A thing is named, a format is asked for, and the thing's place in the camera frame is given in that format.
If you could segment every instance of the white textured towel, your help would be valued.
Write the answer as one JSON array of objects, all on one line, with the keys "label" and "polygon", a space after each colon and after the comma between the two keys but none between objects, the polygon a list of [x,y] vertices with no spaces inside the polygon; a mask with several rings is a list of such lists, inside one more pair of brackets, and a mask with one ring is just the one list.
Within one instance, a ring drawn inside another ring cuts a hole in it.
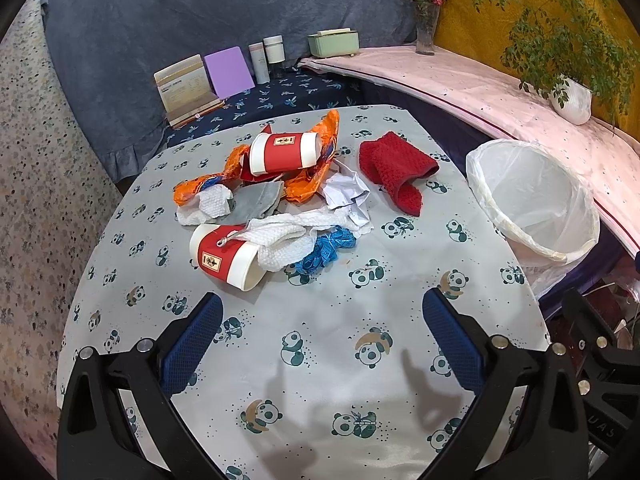
[{"label": "white textured towel", "polygon": [[176,215],[181,225],[200,225],[231,213],[229,201],[234,197],[227,186],[215,184],[199,192],[185,205],[178,206]]},{"label": "white textured towel", "polygon": [[357,232],[358,226],[349,218],[350,213],[348,206],[332,211],[325,206],[297,215],[283,213],[262,220],[254,219],[249,222],[247,231],[237,238],[260,245],[258,264],[264,270],[277,272],[310,254],[318,231],[339,225]]}]

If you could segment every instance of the red and white paper cup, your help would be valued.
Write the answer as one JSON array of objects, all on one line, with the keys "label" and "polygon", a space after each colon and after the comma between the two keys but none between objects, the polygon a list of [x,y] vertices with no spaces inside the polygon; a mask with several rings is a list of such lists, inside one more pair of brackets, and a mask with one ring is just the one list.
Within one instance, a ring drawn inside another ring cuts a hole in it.
[{"label": "red and white paper cup", "polygon": [[258,247],[253,242],[231,239],[222,247],[218,241],[240,229],[243,225],[201,224],[191,235],[189,251],[198,266],[213,276],[242,291],[251,290],[266,271],[258,265]]},{"label": "red and white paper cup", "polygon": [[315,132],[255,137],[249,151],[249,169],[255,176],[310,168],[320,157],[322,140]]}]

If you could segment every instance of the tissue box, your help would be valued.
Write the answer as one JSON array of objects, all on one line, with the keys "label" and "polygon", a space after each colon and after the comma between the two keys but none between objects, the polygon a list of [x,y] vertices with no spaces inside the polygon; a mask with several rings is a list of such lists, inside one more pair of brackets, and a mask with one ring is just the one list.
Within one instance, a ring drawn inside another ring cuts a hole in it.
[{"label": "tissue box", "polygon": [[320,30],[308,38],[311,54],[316,57],[353,56],[360,49],[358,33],[350,28]]}]

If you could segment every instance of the trash can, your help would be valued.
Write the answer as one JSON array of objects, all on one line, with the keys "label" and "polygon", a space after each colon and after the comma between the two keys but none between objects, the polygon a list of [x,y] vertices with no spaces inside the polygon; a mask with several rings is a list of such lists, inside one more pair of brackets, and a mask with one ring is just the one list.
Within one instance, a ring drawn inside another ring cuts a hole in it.
[{"label": "trash can", "polygon": [[591,191],[538,146],[491,140],[466,156],[466,174],[480,207],[507,237],[536,298],[597,243],[600,221]]}]

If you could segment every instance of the white flower pot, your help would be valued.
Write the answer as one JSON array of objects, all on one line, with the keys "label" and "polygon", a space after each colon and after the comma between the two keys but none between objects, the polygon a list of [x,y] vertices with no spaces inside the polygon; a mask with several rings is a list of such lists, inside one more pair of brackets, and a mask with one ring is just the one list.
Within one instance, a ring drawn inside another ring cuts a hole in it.
[{"label": "white flower pot", "polygon": [[565,78],[564,81],[560,86],[564,87],[569,95],[569,100],[564,103],[564,107],[560,107],[560,103],[553,93],[549,96],[549,100],[558,115],[579,126],[591,117],[591,90],[572,79]]}]

